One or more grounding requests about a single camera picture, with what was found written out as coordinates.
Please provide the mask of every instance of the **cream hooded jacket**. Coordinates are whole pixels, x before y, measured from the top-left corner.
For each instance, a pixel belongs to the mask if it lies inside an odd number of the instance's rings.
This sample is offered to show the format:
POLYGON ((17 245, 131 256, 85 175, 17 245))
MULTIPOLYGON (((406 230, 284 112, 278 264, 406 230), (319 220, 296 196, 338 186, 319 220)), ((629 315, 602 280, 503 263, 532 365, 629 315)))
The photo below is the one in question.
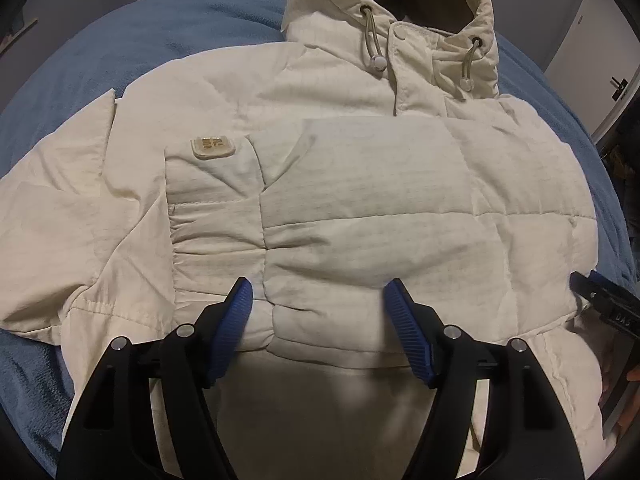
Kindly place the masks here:
MULTIPOLYGON (((597 260, 593 203, 571 149, 498 94, 491 1, 465 1, 447 34, 373 0, 289 0, 286 42, 175 60, 87 105, 0 181, 2 328, 62 345, 75 405, 114 337, 161 338, 246 276, 216 415, 239 478, 386 480, 432 398, 383 313, 398 277, 478 340, 524 338, 593 471, 600 373, 565 328, 569 273, 597 260), (233 153, 196 156, 220 136, 233 153)), ((483 384, 477 400, 463 472, 483 384)))

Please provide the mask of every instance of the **silver bolt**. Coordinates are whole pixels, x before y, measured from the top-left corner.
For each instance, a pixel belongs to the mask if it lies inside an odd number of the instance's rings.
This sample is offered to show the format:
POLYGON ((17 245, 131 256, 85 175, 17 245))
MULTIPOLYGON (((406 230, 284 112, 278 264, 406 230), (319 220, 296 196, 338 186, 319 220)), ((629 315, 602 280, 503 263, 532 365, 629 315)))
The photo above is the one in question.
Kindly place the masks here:
POLYGON ((462 330, 455 325, 447 325, 444 327, 443 333, 449 339, 458 339, 462 335, 462 330))
POLYGON ((196 331, 195 327, 192 324, 185 323, 184 325, 180 325, 178 329, 175 331, 175 334, 178 337, 189 337, 196 331))
POLYGON ((127 345, 127 338, 120 336, 111 341, 111 348, 114 350, 122 350, 127 345))
POLYGON ((512 339, 511 348, 513 348, 516 352, 524 352, 528 347, 522 339, 512 339))

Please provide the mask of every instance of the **snap button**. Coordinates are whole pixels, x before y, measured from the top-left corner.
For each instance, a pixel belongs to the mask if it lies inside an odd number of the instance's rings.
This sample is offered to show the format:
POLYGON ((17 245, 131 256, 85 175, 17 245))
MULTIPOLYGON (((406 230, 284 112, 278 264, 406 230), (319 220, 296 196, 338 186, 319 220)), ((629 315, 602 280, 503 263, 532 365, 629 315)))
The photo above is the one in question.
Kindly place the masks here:
POLYGON ((398 40, 405 40, 406 39, 406 32, 404 31, 404 28, 402 28, 402 27, 394 27, 394 36, 396 38, 398 38, 398 40))
POLYGON ((204 139, 192 139, 191 149, 197 158, 220 158, 233 155, 236 147, 225 136, 206 137, 204 139))

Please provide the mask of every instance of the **white door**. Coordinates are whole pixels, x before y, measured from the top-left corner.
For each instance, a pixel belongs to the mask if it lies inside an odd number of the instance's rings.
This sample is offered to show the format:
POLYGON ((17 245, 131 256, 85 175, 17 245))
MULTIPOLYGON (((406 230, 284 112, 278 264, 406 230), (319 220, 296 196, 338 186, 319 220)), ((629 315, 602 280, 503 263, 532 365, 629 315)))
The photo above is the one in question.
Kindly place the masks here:
POLYGON ((638 67, 640 41, 616 3, 583 0, 545 75, 597 142, 638 88, 638 67))

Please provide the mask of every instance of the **blue blanket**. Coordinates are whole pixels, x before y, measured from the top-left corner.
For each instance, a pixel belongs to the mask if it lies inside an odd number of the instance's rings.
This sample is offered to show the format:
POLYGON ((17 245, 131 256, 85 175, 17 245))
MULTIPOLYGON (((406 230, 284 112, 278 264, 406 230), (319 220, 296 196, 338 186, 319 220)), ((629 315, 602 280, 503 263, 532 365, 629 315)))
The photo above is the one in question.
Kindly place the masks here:
MULTIPOLYGON (((73 113, 171 59, 203 50, 281 41, 285 0, 142 0, 67 41, 0 115, 0 176, 73 113)), ((504 38, 500 89, 527 100, 571 145, 596 205, 598 270, 633 290, 634 262, 607 173, 582 125, 542 72, 504 38)), ((54 473, 72 386, 60 350, 0 331, 0 403, 37 460, 54 473)))

